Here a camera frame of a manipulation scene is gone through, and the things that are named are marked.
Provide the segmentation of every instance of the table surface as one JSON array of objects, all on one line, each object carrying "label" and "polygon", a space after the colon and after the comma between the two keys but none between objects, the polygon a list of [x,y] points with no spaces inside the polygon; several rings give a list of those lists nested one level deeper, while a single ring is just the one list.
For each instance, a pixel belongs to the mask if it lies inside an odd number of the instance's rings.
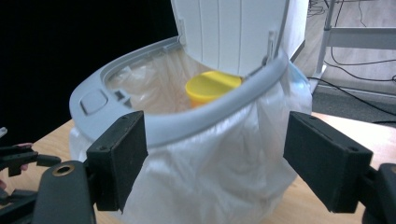
[{"label": "table surface", "polygon": [[[396,129],[381,125],[332,117],[313,113],[313,116],[324,120],[335,129],[354,139],[374,152],[372,166],[377,169],[381,163],[396,163]],[[73,120],[44,136],[37,141],[33,149],[42,154],[58,156],[62,161],[70,160],[69,132],[74,127]],[[7,192],[14,189],[37,190],[40,177],[46,170],[30,164],[22,175],[7,177],[7,171],[0,173],[0,178],[7,183]],[[361,223],[364,206],[359,204],[354,214],[329,213],[326,207],[315,196],[312,190],[300,178],[290,185],[283,196],[282,202],[274,213],[263,221],[270,223]],[[96,211],[97,223],[120,223],[106,212]]]}]

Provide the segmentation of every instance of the plastic bag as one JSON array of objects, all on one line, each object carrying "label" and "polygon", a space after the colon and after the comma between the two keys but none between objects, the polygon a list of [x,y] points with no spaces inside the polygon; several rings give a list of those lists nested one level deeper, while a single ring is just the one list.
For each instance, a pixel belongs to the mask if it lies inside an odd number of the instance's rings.
[{"label": "plastic bag", "polygon": [[[176,113],[189,109],[184,83],[205,70],[181,49],[125,67],[107,87],[126,90],[136,110]],[[310,113],[311,102],[308,81],[290,63],[270,90],[230,117],[194,136],[149,147],[121,220],[261,223],[296,177],[283,159],[289,112]],[[85,160],[90,143],[78,135],[71,132],[70,148]]]}]

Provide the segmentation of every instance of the dark background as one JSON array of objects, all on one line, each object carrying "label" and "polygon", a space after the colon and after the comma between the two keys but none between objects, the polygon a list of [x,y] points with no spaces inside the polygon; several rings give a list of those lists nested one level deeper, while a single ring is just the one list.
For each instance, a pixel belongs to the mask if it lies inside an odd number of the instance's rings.
[{"label": "dark background", "polygon": [[101,66],[177,35],[170,0],[0,1],[0,146],[71,119],[74,88]]}]

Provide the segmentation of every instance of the yellow cup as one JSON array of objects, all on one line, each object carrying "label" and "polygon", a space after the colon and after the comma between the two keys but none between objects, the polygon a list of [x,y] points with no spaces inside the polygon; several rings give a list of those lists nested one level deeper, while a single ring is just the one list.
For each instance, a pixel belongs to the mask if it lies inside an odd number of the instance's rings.
[{"label": "yellow cup", "polygon": [[219,71],[209,71],[191,78],[186,86],[186,93],[191,100],[191,107],[212,102],[242,84],[242,78]]}]

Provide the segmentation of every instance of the white plastic bag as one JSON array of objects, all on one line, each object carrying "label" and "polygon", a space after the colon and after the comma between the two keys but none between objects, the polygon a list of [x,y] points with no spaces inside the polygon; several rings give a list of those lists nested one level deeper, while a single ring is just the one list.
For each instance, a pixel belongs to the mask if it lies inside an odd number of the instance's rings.
[{"label": "white plastic bag", "polygon": [[[205,70],[181,49],[125,67],[107,87],[126,90],[136,110],[176,113],[189,109],[184,83]],[[270,90],[230,117],[194,136],[149,147],[121,220],[261,223],[296,177],[283,159],[289,112],[310,113],[311,102],[308,81],[290,63]],[[71,132],[71,150],[85,160],[86,148],[76,144],[89,144],[77,134]]]}]

